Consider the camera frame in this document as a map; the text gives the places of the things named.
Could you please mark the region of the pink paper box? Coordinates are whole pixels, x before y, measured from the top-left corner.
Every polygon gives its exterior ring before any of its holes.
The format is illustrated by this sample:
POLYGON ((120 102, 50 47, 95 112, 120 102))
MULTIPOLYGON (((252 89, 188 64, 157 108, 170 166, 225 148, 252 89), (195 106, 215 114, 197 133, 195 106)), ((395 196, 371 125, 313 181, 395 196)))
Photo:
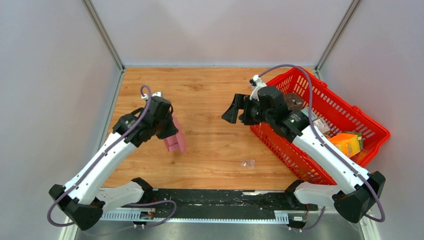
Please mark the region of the pink paper box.
POLYGON ((165 138, 163 141, 169 152, 180 151, 182 154, 185 154, 188 145, 182 127, 175 114, 172 114, 172 121, 178 132, 175 135, 165 138))

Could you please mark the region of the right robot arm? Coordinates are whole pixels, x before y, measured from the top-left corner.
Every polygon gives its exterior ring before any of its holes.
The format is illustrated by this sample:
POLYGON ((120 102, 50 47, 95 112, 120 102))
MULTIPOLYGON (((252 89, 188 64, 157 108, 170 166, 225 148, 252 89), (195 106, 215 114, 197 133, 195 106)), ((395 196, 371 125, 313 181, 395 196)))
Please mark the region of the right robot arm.
POLYGON ((303 180, 292 183, 286 191, 286 205, 299 209, 303 204, 334 207, 345 220, 358 223, 368 211, 381 207, 380 196, 386 178, 370 173, 335 147, 300 110, 289 110, 283 93, 275 86, 265 86, 251 95, 236 93, 221 118, 246 126, 267 124, 323 168, 335 185, 314 184, 303 180))

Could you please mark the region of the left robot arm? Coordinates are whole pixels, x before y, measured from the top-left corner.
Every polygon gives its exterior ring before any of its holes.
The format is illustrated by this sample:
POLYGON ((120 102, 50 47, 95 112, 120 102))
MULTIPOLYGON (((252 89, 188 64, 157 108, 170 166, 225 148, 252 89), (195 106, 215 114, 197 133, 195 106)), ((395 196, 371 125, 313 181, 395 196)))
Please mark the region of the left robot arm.
POLYGON ((82 231, 93 227, 104 213, 124 206, 153 206, 153 187, 140 177, 115 188, 102 190, 117 166, 153 136, 164 140, 178 133, 170 101, 148 97, 140 107, 119 118, 107 140, 88 164, 66 184, 48 191, 58 206, 82 231))

